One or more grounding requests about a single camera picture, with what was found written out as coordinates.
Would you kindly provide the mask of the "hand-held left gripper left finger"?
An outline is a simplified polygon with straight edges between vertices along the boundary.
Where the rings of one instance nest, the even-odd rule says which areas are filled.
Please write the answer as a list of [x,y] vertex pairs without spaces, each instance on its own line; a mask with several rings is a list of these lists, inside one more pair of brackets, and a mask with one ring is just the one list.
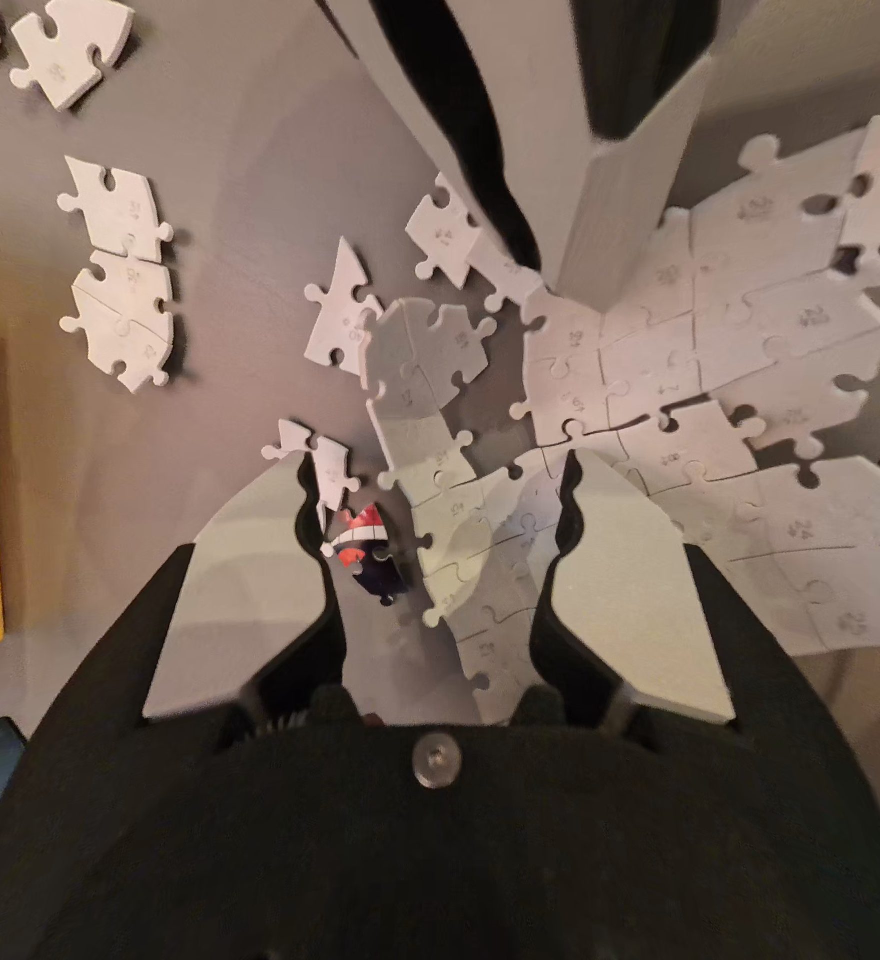
[[312,455],[291,453],[195,536],[146,718],[235,705],[278,721],[341,681],[346,640],[317,503]]

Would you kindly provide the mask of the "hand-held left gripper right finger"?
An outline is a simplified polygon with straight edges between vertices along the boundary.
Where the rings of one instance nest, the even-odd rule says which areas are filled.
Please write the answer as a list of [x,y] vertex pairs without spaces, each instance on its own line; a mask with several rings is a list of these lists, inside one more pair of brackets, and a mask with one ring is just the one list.
[[686,548],[661,508],[592,450],[567,454],[557,556],[530,655],[568,724],[667,711],[709,724],[734,705]]

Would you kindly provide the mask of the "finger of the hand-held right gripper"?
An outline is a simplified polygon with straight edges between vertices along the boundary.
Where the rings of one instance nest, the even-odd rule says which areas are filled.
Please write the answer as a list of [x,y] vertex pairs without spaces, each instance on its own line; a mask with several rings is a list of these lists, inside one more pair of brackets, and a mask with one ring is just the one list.
[[541,270],[534,234],[506,184],[490,95],[447,3],[319,5],[469,213],[521,266]]
[[618,299],[659,223],[696,119],[710,48],[623,140],[590,130],[570,2],[448,6],[491,98],[506,184],[550,289],[598,311]]

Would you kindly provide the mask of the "curved assembled puzzle ball section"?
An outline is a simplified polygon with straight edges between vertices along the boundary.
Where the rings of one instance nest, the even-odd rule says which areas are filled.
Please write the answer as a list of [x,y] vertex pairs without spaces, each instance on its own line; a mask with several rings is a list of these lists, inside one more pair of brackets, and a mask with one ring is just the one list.
[[495,321],[421,298],[371,318],[367,406],[419,537],[431,605],[460,648],[486,723],[533,681],[522,625],[555,547],[562,462],[592,450],[701,546],[793,656],[880,646],[880,468],[822,459],[880,368],[880,249],[839,246],[866,127],[779,157],[760,135],[745,175],[669,208],[620,301],[602,314],[544,285],[520,309],[537,445],[477,477],[442,409],[488,365]]

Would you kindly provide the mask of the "printed red black puzzle piece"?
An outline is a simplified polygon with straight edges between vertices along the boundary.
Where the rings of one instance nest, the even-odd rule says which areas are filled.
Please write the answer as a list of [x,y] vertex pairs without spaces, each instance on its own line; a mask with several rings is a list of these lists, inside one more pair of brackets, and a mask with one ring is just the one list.
[[321,544],[322,554],[337,559],[353,582],[382,606],[392,606],[408,591],[394,556],[388,530],[375,503],[353,514],[338,511],[333,518],[332,540]]

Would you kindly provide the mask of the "three joined white puzzle pieces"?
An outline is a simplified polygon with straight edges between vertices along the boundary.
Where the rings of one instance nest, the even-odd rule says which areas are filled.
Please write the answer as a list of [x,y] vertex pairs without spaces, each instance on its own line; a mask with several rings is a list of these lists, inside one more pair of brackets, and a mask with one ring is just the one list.
[[130,393],[165,386],[174,296],[162,247],[172,242],[173,227],[158,216],[145,175],[71,155],[64,160],[74,191],[62,193],[58,206],[83,216],[92,249],[71,286],[76,314],[62,317],[61,329],[83,332],[88,360]]

